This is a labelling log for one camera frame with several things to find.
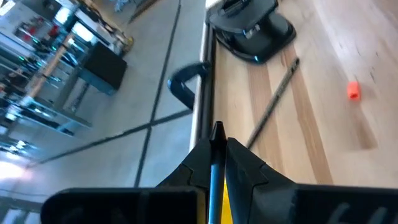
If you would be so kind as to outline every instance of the orange object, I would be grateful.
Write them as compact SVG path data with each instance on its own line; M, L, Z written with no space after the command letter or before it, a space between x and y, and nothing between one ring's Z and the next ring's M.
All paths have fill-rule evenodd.
M350 82L347 86L347 95L350 100L361 99L361 87L359 82Z

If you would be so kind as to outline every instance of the wooden board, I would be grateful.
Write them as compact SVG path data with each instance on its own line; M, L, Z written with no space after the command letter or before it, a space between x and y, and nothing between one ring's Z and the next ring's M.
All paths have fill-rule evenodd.
M216 48L214 118L246 144L287 67L293 77L253 151L296 182L398 187L398 2L284 0L293 44L266 65ZM348 100L359 81L362 100Z

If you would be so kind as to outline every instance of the concrete floor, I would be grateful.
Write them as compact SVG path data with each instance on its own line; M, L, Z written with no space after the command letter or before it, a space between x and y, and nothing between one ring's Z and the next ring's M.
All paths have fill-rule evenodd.
M152 187L188 154L192 114L171 95L166 81L176 69L199 60L205 1L182 1L167 66L164 63L177 0L160 0L131 24L128 19L133 4L115 14L111 2L96 3L135 39L132 51L124 58L129 66L122 86L114 96L90 87L78 114L91 121L93 128L79 128L76 138L30 123L19 125L13 137L39 146L33 155L41 163L33 164L20 177L0 179L0 195L43 202L49 195L71 187ZM195 80L188 85L194 89ZM175 119L157 123L176 113ZM78 148L136 127L139 131ZM19 167L29 163L23 159L12 161L3 154L0 161Z

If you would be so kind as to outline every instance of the wood grain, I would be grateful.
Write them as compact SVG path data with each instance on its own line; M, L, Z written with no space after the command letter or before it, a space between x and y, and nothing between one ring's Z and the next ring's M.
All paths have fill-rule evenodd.
M253 152L297 182L398 187L398 2L283 0L297 38L265 65L216 49L214 118L246 144L287 67L300 67ZM346 97L359 81L360 102Z

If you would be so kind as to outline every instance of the gray floor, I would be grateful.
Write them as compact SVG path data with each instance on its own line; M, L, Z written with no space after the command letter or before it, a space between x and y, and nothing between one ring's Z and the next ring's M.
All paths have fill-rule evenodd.
M188 154L192 114L150 128L145 126L138 132L104 144L68 153L89 142L151 122L178 8L177 0L160 0L128 24L135 8L133 4L127 5L122 14L113 13L111 2L97 4L135 39L132 51L124 58L129 67L120 90L114 96L106 96L90 87L78 114L91 121L93 128L77 129L75 138L29 122L21 123L13 137L38 145L40 150L34 152L34 158L44 162L28 168L21 177L0 179L0 189L13 191L0 190L0 195L43 202L49 195L70 187L133 187L134 184L151 187L168 176ZM155 121L187 110L171 95L166 81L179 67L198 61L204 15L204 0L182 1ZM188 85L194 90L195 80ZM136 182L143 151L146 156L140 170L141 179ZM2 154L0 161L18 163L20 167L29 163L10 161Z

